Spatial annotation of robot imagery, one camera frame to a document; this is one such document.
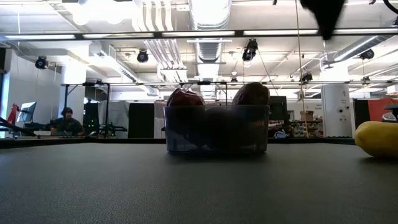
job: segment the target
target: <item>clear plastic container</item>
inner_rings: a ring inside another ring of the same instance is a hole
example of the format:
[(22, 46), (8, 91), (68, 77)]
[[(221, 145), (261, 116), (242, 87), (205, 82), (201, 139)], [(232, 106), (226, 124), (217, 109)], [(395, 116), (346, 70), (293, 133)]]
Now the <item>clear plastic container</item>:
[(269, 106), (167, 106), (169, 152), (267, 151)]

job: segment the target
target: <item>gray table surface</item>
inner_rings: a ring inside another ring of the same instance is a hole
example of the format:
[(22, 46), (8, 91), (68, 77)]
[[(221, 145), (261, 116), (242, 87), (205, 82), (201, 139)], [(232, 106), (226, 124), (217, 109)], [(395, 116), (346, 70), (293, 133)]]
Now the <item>gray table surface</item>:
[(165, 145), (0, 150), (0, 223), (398, 223), (398, 162), (356, 146), (182, 157)]

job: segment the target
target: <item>computer monitor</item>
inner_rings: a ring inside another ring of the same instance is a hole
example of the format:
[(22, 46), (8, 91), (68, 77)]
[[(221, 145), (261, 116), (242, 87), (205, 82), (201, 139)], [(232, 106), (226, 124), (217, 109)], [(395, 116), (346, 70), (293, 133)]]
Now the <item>computer monitor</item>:
[(287, 114), (287, 99), (286, 96), (271, 96), (269, 98), (269, 119), (288, 121), (289, 115)]
[(24, 103), (19, 110), (17, 122), (31, 122), (33, 120), (33, 112), (36, 108), (36, 102)]

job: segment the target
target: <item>ceiling light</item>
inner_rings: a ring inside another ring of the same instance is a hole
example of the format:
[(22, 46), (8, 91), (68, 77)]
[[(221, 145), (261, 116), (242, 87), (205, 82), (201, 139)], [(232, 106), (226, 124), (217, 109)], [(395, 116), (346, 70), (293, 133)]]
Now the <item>ceiling light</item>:
[(163, 32), (163, 37), (219, 37), (234, 36), (235, 31), (189, 31), (189, 32)]
[(6, 35), (7, 40), (71, 40), (75, 39), (73, 34), (55, 35)]
[(118, 39), (118, 38), (146, 38), (146, 37), (153, 37), (153, 33), (145, 33), (145, 32), (138, 32), (138, 33), (128, 33), (128, 34), (83, 34), (84, 38), (87, 39)]
[[(316, 29), (310, 30), (299, 30), (300, 35), (314, 35), (318, 33)], [(243, 32), (243, 35), (255, 36), (255, 35), (297, 35), (297, 30), (247, 30)]]
[(225, 39), (196, 39), (196, 40), (187, 40), (189, 44), (201, 44), (201, 43), (231, 43), (232, 40)]
[(388, 34), (398, 32), (397, 28), (336, 29), (334, 34)]

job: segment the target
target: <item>hanging camera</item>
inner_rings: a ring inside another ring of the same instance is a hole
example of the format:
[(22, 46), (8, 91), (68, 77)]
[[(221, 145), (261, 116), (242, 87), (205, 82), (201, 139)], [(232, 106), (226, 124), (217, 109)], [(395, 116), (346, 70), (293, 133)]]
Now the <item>hanging camera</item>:
[(42, 70), (47, 69), (49, 67), (49, 62), (46, 59), (47, 59), (46, 56), (39, 56), (39, 58), (35, 63), (36, 68)]
[(137, 61), (140, 63), (145, 63), (148, 61), (147, 50), (140, 50), (137, 56)]
[(258, 49), (259, 47), (257, 45), (257, 41), (255, 39), (251, 39), (244, 49), (242, 60), (244, 62), (250, 62), (254, 58), (254, 56), (256, 56), (256, 50)]
[(312, 81), (312, 73), (311, 72), (306, 72), (303, 74), (303, 77), (301, 79), (304, 83), (308, 83), (309, 81)]
[(372, 59), (373, 57), (374, 57), (374, 51), (372, 49), (369, 49), (359, 55), (359, 58), (362, 60)]

